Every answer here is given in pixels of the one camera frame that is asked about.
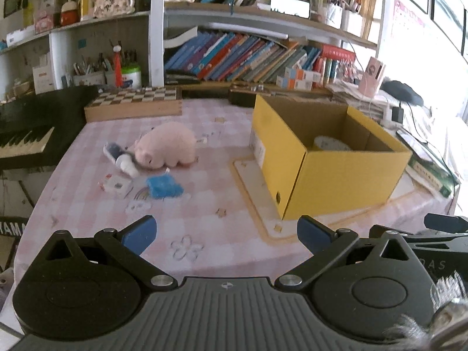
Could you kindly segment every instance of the stuffed animal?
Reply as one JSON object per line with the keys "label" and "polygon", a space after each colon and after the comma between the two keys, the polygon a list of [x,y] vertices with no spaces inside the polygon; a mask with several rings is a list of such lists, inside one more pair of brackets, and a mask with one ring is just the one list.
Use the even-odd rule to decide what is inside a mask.
{"label": "stuffed animal", "polygon": [[190,164],[195,161],[196,142],[195,135],[185,125],[164,123],[135,141],[135,159],[149,169]]}

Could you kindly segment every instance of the piano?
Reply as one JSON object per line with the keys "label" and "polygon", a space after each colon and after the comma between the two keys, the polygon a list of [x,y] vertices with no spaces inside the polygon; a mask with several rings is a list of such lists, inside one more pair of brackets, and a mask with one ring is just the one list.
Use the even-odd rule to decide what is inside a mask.
{"label": "piano", "polygon": [[25,96],[0,106],[0,170],[57,165],[86,124],[95,86]]}

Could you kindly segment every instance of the pink checkered tablecloth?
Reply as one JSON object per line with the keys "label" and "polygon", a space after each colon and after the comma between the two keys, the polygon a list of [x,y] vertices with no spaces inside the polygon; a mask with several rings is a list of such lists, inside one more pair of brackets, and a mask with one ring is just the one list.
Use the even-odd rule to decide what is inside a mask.
{"label": "pink checkered tablecloth", "polygon": [[[184,100],[183,115],[90,123],[66,152],[34,208],[15,258],[16,282],[58,229],[75,237],[92,237],[113,227],[121,230],[143,215],[158,223],[157,238],[142,257],[179,281],[184,276],[269,276],[272,281],[310,257],[296,241],[264,241],[230,169],[232,160],[251,155],[248,148],[251,109],[226,100]],[[137,183],[125,198],[102,191],[99,182],[114,166],[102,154],[107,141],[130,146],[142,133],[166,121],[179,121],[206,144],[197,150],[198,162],[171,170],[185,192],[180,198],[147,200],[146,211],[128,206]],[[141,186],[144,177],[140,178]],[[342,226],[368,235],[372,224],[417,231],[427,212],[446,212],[425,190],[399,198],[365,213],[340,219]],[[219,214],[226,210],[225,216]]]}

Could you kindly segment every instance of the yellow cardboard box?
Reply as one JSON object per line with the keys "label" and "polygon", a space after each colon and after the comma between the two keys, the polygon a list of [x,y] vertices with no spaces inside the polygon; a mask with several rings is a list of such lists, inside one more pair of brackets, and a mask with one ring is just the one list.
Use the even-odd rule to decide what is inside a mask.
{"label": "yellow cardboard box", "polygon": [[[313,151],[317,136],[351,152]],[[251,146],[282,219],[387,201],[411,152],[353,107],[257,95]]]}

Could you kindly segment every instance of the ribbed gray plate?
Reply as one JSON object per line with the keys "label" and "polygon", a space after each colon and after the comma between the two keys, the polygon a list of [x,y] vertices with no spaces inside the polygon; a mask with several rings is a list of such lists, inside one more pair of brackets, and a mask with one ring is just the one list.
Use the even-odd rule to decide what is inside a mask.
{"label": "ribbed gray plate", "polygon": [[14,351],[358,351],[390,350],[334,332],[303,296],[281,293],[266,278],[187,278],[153,293],[125,326],[98,338],[57,342],[26,336]]}

